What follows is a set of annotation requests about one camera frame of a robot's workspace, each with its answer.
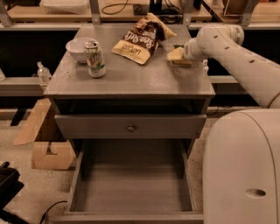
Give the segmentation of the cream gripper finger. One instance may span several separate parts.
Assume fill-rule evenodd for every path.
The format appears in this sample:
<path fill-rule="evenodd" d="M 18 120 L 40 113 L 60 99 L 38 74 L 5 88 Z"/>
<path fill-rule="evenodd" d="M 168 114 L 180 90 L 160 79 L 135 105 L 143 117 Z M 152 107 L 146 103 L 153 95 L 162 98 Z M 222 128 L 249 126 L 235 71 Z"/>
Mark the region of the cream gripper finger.
<path fill-rule="evenodd" d="M 169 61 L 182 60 L 184 58 L 184 49 L 182 47 L 177 47 L 171 52 L 167 53 L 167 59 Z"/>

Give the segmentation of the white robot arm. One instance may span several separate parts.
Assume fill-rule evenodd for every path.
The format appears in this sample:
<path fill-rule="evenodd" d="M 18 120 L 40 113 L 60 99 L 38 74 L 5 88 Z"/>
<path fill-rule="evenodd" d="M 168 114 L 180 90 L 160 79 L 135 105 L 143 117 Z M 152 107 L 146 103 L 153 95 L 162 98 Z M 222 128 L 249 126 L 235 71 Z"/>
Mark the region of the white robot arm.
<path fill-rule="evenodd" d="M 221 117 L 203 156 L 204 224 L 280 224 L 280 66 L 242 47 L 243 29 L 207 24 L 169 60 L 217 60 L 257 102 Z"/>

